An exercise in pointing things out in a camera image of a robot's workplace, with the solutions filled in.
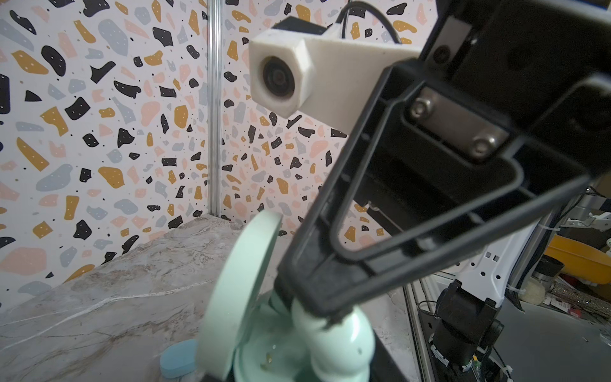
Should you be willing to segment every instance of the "terrazzo wallpaper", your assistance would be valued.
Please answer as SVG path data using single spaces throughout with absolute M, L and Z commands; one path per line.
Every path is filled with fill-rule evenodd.
M 0 312 L 207 213 L 206 6 L 0 6 Z
M 252 101 L 248 43 L 287 16 L 328 26 L 335 22 L 343 0 L 225 0 L 222 207 L 224 217 L 248 222 L 270 208 L 284 215 L 280 235 L 294 235 L 318 194 L 346 136 L 297 113 L 288 120 Z M 385 13 L 404 44 L 423 46 L 437 11 L 432 0 L 370 1 Z M 346 38 L 392 43 L 369 12 L 349 12 Z M 388 237 L 356 205 L 339 233 L 347 248 L 357 249 Z

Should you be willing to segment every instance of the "camera lens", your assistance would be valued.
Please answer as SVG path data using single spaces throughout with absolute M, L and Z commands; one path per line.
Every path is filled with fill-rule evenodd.
M 263 81 L 277 97 L 290 97 L 295 91 L 295 79 L 288 65 L 278 57 L 270 57 L 263 67 Z

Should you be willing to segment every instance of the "blue sponge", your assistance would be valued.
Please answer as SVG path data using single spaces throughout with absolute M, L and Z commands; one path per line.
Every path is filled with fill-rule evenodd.
M 159 359 L 161 374 L 168 378 L 178 378 L 195 370 L 195 339 L 175 343 L 165 349 Z

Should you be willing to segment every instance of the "marble countertop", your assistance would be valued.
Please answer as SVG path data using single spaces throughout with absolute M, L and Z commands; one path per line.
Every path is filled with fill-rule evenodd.
M 240 232 L 220 218 L 196 219 L 0 315 L 0 380 L 165 381 L 159 356 L 197 334 Z M 289 242 L 278 238 L 262 293 Z M 401 290 L 362 308 L 401 371 L 418 381 Z

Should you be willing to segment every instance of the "black cable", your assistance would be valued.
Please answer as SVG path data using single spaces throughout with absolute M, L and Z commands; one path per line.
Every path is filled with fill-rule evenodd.
M 390 34 L 390 37 L 392 38 L 392 40 L 397 43 L 400 44 L 401 40 L 399 39 L 399 36 L 397 35 L 397 31 L 395 30 L 395 28 L 393 28 L 392 24 L 390 23 L 390 21 L 386 18 L 386 16 L 384 16 L 384 14 L 382 12 L 380 12 L 376 7 L 374 7 L 373 5 L 364 2 L 364 1 L 351 1 L 349 3 L 346 4 L 346 6 L 344 6 L 344 8 L 342 8 L 342 10 L 340 11 L 340 15 L 337 17 L 337 20 L 335 21 L 336 24 L 341 23 L 344 20 L 348 19 L 348 11 L 352 8 L 363 8 L 367 11 L 369 11 L 375 18 L 377 18 L 380 23 L 382 23 L 382 25 L 384 26 L 384 28 L 386 28 L 386 30 L 388 31 L 388 33 Z M 345 39 L 346 38 L 346 25 L 347 25 L 347 21 L 344 23 L 343 25 L 343 30 L 342 30 L 342 38 Z

